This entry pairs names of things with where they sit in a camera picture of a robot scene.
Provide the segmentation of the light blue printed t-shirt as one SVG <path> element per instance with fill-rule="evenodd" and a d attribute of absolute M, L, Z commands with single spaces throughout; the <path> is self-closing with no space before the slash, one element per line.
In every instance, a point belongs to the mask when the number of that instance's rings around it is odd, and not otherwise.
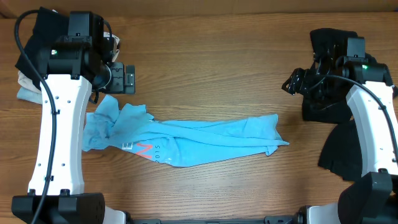
<path fill-rule="evenodd" d="M 86 116 L 83 150 L 113 146 L 174 167 L 269 156 L 288 144 L 277 132 L 277 122 L 276 114 L 230 121 L 157 121 L 145 105 L 120 108 L 107 95 Z"/>

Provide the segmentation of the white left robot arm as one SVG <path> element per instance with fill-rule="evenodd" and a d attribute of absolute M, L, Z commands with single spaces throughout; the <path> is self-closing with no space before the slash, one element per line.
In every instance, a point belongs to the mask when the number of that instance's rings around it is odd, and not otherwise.
<path fill-rule="evenodd" d="M 42 121 L 38 155 L 27 195 L 12 199 L 12 213 L 25 223 L 132 223 L 128 212 L 86 193 L 81 147 L 86 107 L 94 87 L 111 70 L 90 43 L 61 43 L 39 52 Z"/>

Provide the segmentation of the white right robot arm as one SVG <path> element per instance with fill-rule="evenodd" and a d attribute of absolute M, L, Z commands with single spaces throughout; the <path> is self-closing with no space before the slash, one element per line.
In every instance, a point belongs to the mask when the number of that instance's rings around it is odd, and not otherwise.
<path fill-rule="evenodd" d="M 344 175 L 359 161 L 359 177 L 351 179 L 336 203 L 303 207 L 296 223 L 397 222 L 397 118 L 388 67 L 352 61 L 293 71 L 282 89 L 303 96 L 303 118 L 333 123 L 321 160 Z"/>

